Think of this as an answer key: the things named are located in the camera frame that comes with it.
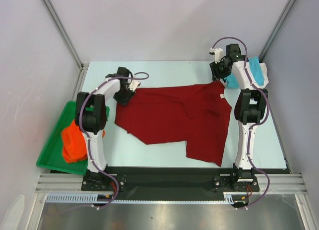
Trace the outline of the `dark red t-shirt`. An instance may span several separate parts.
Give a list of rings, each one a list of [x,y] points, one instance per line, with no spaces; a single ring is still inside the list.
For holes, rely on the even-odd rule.
[[[221,82],[139,88],[115,124],[144,144],[186,143],[187,158],[222,165],[232,107]]]

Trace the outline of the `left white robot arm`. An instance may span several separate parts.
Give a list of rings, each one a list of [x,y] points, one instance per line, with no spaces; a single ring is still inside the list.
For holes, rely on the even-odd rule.
[[[139,84],[134,81],[129,69],[119,67],[117,73],[107,75],[91,92],[77,94],[74,121],[84,137],[88,156],[87,171],[97,173],[92,183],[99,190],[107,189],[110,184],[110,177],[101,173],[107,167],[102,137],[108,119],[106,101],[113,98],[126,106]]]

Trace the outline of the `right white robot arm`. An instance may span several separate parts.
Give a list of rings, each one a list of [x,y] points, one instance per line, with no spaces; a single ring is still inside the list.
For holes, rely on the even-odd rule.
[[[258,126],[269,116],[268,91],[259,85],[251,71],[249,59],[241,53],[238,44],[229,44],[226,50],[210,48],[214,61],[209,64],[213,81],[223,81],[233,74],[239,84],[234,116],[239,126],[238,151],[230,175],[230,186],[241,191],[255,182],[253,148]]]

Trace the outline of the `folded cyan t-shirt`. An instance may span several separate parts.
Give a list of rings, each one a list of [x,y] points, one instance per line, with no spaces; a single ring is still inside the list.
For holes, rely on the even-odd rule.
[[[259,58],[254,56],[248,61],[237,61],[232,65],[232,73],[223,79],[223,84],[227,88],[233,89],[253,89],[253,86],[261,89],[256,83],[257,72],[260,68]]]

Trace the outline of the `folded white t-shirt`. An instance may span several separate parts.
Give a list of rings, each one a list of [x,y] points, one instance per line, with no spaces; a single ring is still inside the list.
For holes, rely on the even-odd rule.
[[[268,70],[267,70],[267,66],[265,63],[260,63],[260,68],[257,72],[257,80],[256,83],[258,84],[258,86],[263,89],[266,88],[266,86],[269,83],[269,79],[268,79]]]

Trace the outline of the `orange t-shirt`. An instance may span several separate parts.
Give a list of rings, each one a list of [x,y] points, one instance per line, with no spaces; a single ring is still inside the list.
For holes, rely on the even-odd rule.
[[[87,160],[87,149],[85,138],[75,120],[62,130],[61,139],[63,143],[62,156],[66,163],[76,163]]]

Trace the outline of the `green plastic tray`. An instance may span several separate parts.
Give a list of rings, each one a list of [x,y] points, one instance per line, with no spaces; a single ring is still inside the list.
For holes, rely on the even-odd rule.
[[[48,170],[59,171],[63,173],[84,175],[87,170],[88,161],[83,160],[76,163],[67,163],[62,157],[62,139],[61,132],[74,120],[76,102],[68,101],[60,114],[51,134],[40,153],[36,166]]]

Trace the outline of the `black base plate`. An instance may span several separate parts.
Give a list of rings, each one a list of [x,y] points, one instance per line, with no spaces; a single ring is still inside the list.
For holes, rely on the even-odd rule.
[[[118,191],[117,200],[125,201],[220,201],[226,192],[239,196],[247,193],[261,194],[267,182],[285,170],[267,170],[268,176],[257,171],[252,180],[238,180],[231,168],[167,168],[167,167],[107,167],[102,173],[83,176],[82,191]]]

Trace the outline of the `left aluminium corner post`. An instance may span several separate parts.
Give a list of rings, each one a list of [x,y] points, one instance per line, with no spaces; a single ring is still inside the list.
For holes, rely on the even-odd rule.
[[[51,18],[54,26],[56,27],[62,41],[64,42],[67,50],[69,51],[72,59],[74,60],[76,66],[81,70],[83,68],[83,63],[69,37],[53,3],[51,0],[41,0],[45,10],[47,11],[49,17]]]

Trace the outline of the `aluminium corner post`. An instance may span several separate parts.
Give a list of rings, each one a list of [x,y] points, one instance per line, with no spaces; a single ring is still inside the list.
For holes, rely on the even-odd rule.
[[[287,3],[285,4],[281,14],[279,15],[278,20],[275,23],[274,28],[272,29],[265,45],[263,46],[261,53],[259,55],[259,60],[261,62],[264,62],[272,44],[274,43],[276,37],[278,36],[281,28],[285,24],[285,21],[287,20],[288,16],[290,15],[293,7],[297,3],[298,0],[288,0]]]
[[[51,18],[54,26],[56,27],[62,41],[64,42],[67,50],[69,51],[72,59],[74,60],[76,66],[81,70],[83,68],[83,63],[69,37],[53,3],[51,0],[41,0],[45,10],[47,11],[49,17]]]

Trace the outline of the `right aluminium corner post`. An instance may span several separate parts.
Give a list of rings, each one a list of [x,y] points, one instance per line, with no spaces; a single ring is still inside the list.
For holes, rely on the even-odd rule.
[[[288,0],[287,3],[285,4],[281,14],[279,15],[278,20],[275,23],[274,28],[272,29],[265,45],[263,46],[261,53],[259,55],[259,60],[261,62],[264,62],[272,44],[274,43],[276,37],[278,36],[281,28],[285,24],[285,21],[287,20],[288,16],[290,15],[293,7],[297,3],[298,0]]]

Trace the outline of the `aluminium front rail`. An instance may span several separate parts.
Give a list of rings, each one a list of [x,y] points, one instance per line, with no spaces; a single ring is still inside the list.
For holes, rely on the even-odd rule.
[[[271,174],[268,194],[307,194],[300,174]],[[83,177],[63,173],[42,173],[36,193],[80,193]]]

